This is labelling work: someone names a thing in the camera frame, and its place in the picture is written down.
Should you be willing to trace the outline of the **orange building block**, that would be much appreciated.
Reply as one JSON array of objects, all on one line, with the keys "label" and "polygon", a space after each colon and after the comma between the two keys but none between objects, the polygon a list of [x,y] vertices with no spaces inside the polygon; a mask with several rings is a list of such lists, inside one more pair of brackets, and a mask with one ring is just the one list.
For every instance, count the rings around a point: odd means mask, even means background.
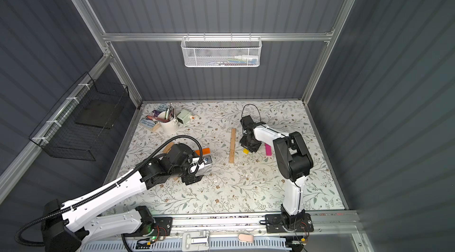
[{"label": "orange building block", "polygon": [[207,154],[210,154],[210,148],[204,148],[202,149],[202,151],[200,150],[195,150],[195,153],[199,156],[200,154],[202,154],[203,156],[207,155]]}]

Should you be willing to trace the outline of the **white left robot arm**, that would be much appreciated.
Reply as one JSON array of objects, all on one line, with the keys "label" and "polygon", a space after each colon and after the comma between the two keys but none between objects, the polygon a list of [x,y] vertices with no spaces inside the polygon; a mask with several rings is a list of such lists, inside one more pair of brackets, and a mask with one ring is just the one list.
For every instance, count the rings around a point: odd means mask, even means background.
[{"label": "white left robot arm", "polygon": [[91,193],[64,203],[49,202],[45,214],[53,216],[41,224],[45,250],[77,252],[88,242],[115,235],[147,237],[151,241],[167,236],[172,219],[156,220],[146,206],[114,215],[102,214],[132,196],[166,183],[170,178],[180,178],[185,185],[197,183],[212,163],[210,155],[200,157],[189,146],[174,144],[168,152],[151,157]]}]

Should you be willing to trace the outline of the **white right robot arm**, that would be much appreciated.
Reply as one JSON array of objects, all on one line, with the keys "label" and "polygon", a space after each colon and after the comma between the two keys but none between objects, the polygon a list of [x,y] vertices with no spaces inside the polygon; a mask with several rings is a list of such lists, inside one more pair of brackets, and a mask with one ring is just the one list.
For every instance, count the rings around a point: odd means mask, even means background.
[{"label": "white right robot arm", "polygon": [[284,199],[279,214],[267,214],[260,223],[272,233],[303,233],[314,231],[310,215],[303,204],[303,191],[314,161],[298,132],[285,133],[264,122],[255,122],[250,116],[241,118],[243,136],[240,145],[257,152],[261,144],[273,147],[278,171],[284,177]]}]

